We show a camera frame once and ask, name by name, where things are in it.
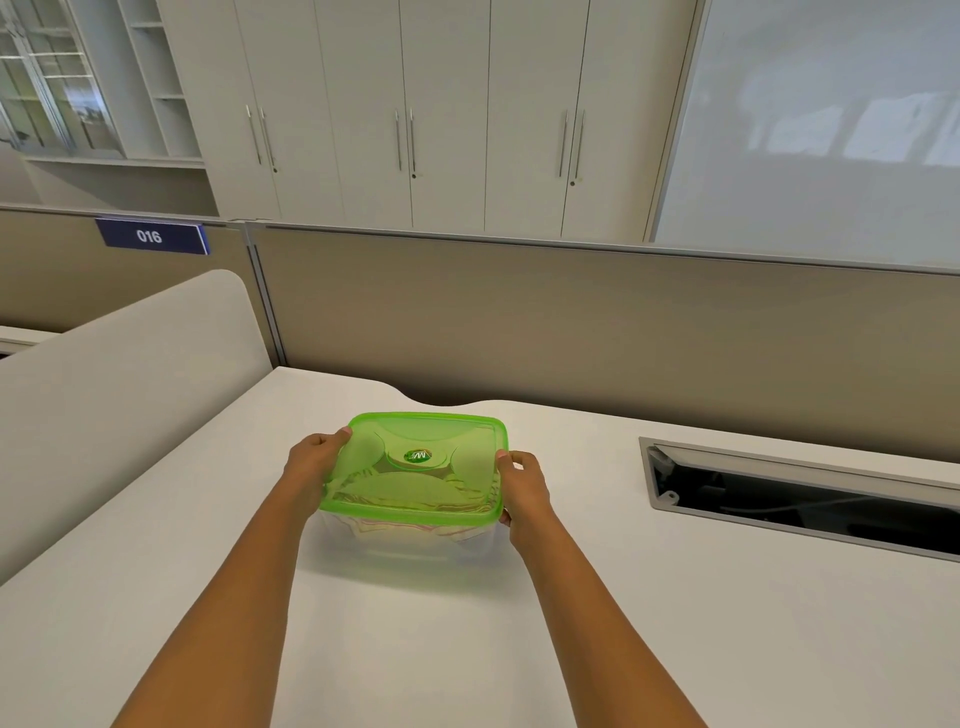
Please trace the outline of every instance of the number sign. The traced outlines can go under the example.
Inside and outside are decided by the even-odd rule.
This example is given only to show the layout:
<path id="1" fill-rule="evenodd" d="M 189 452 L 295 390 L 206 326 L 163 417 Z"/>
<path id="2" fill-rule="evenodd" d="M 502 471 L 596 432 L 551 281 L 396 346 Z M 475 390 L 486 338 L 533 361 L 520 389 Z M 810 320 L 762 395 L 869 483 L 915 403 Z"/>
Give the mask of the number sign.
<path id="1" fill-rule="evenodd" d="M 111 248 L 210 255 L 204 226 L 196 223 L 98 217 L 97 227 Z"/>

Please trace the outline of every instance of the clear plastic container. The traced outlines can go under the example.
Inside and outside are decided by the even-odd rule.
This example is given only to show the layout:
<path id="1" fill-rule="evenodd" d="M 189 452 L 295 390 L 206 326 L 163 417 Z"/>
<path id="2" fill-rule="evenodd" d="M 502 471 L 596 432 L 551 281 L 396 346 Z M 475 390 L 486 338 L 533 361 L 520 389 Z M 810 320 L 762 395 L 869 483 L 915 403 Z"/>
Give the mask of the clear plastic container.
<path id="1" fill-rule="evenodd" d="M 421 412 L 355 417 L 320 509 L 335 543 L 383 556 L 459 559 L 490 551 L 503 510 L 499 420 Z"/>

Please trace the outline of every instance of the cabinet handle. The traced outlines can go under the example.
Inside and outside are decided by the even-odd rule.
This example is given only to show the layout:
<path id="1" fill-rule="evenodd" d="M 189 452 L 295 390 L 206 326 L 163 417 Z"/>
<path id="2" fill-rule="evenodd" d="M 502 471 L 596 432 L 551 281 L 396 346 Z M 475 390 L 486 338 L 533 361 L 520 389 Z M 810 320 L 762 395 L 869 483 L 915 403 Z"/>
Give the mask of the cabinet handle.
<path id="1" fill-rule="evenodd" d="M 403 171 L 403 153 L 400 151 L 400 112 L 394 109 L 394 125 L 396 126 L 396 168 Z"/>
<path id="2" fill-rule="evenodd" d="M 267 131 L 267 114 L 263 112 L 263 107 L 260 107 L 260 125 L 263 127 L 263 143 L 267 145 L 267 159 L 270 160 L 270 166 L 272 166 L 276 172 L 274 145 L 270 143 L 270 132 Z"/>
<path id="3" fill-rule="evenodd" d="M 580 179 L 580 153 L 584 150 L 584 122 L 587 121 L 587 112 L 580 112 L 580 139 L 577 141 L 577 165 L 573 168 L 573 179 Z"/>
<path id="4" fill-rule="evenodd" d="M 414 109 L 410 107 L 410 171 L 417 175 L 417 138 L 414 136 Z"/>
<path id="5" fill-rule="evenodd" d="M 253 148 L 256 150 L 256 163 L 263 166 L 263 157 L 260 156 L 260 145 L 256 141 L 256 132 L 253 130 L 253 114 L 250 113 L 250 105 L 247 104 L 247 121 L 250 122 L 250 136 L 253 137 Z"/>
<path id="6" fill-rule="evenodd" d="M 560 164 L 557 165 L 557 177 L 564 175 L 564 155 L 566 154 L 566 124 L 570 119 L 570 112 L 564 111 L 564 130 L 560 132 Z"/>

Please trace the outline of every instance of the green plastic lid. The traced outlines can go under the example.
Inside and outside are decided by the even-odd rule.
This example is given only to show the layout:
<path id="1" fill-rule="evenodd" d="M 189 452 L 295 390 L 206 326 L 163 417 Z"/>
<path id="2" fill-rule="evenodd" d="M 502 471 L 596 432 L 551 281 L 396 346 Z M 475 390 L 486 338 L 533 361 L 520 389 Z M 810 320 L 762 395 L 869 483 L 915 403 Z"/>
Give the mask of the green plastic lid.
<path id="1" fill-rule="evenodd" d="M 503 510 L 495 454 L 507 428 L 492 417 L 370 412 L 350 422 L 320 509 L 359 519 L 482 526 Z"/>

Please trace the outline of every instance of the glass cabinet door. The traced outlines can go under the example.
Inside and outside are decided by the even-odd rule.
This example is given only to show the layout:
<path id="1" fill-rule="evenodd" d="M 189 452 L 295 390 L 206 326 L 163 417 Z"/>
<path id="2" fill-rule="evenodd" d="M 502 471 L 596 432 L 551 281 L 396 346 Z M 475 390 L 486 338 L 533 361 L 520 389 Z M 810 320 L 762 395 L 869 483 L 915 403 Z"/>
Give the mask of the glass cabinet door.
<path id="1" fill-rule="evenodd" d="M 60 0 L 0 0 L 0 13 L 0 104 L 19 148 L 122 157 L 66 7 Z"/>
<path id="2" fill-rule="evenodd" d="M 47 116 L 13 36 L 0 29 L 0 124 L 15 149 L 28 154 L 65 153 L 66 146 Z"/>

